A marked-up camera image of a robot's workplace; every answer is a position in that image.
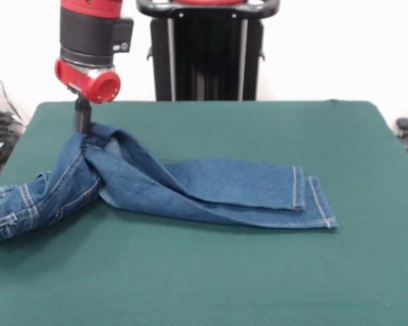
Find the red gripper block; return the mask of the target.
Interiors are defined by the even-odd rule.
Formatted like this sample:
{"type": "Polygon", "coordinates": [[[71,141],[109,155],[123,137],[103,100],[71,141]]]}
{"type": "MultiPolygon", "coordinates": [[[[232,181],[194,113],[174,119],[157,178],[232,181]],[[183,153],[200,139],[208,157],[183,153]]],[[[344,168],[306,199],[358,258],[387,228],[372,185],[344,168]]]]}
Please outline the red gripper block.
{"type": "Polygon", "coordinates": [[[121,81],[112,68],[88,69],[57,59],[54,67],[58,80],[79,97],[74,106],[74,127],[81,133],[89,133],[92,107],[90,102],[112,102],[118,95],[121,81]]]}

